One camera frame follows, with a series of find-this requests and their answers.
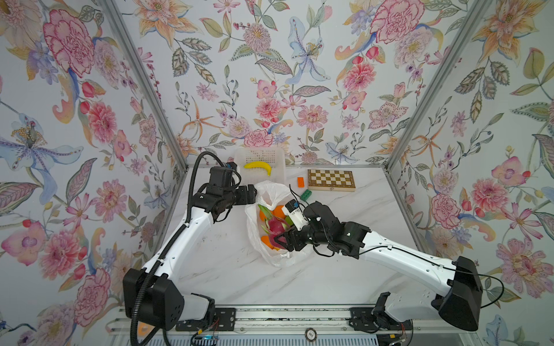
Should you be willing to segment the pink dragon fruit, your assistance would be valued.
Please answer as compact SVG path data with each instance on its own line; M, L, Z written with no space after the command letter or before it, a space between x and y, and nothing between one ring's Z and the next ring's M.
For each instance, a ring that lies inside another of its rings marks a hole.
M273 210L270 210L268 207L262 206L260 204L258 204L258 209L259 212L260 210L262 210L262 212L265 213L266 220L260 220L260 222L262 229L268 235L280 235L290 230L293 226L293 222L288 216L285 219L277 218L272 214Z

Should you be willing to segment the white translucent plastic bag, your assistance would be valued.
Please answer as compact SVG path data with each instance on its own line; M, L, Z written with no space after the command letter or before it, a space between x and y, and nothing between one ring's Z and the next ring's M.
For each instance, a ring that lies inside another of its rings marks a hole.
M255 185L255 202L245 208L248 238L262 258L276 268L288 268L307 259L313 251L306 247L290 252L282 244L285 233L293 229L293 222L285 211L285 204L293 200L288 187L264 181Z

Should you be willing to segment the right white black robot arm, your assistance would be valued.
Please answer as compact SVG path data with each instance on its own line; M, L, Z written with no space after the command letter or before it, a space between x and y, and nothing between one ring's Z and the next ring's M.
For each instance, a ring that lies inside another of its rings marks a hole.
M377 263L425 286L411 295L381 293L372 310L356 317L356 322L370 324L370 330L377 331L417 319L441 318L460 330L478 330L483 286L470 259L444 259L405 247L360 223L340 221L319 202L302 208L290 200L284 214L292 223L270 233L274 247L299 252L307 246L325 245L333 255Z

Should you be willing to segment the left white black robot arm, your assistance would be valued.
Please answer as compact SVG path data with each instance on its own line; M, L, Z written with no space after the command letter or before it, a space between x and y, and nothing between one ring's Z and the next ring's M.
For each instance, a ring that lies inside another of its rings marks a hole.
M242 184L232 162L212 167L209 181L197 192L190 191L185 217L171 237L143 268L130 269L124 276L124 304L132 335L139 334L141 323L153 332L167 332L181 321L190 321L199 329L215 323L213 298L181 292L175 277L218 217L228 216L234 206L254 203L256 195L253 185Z

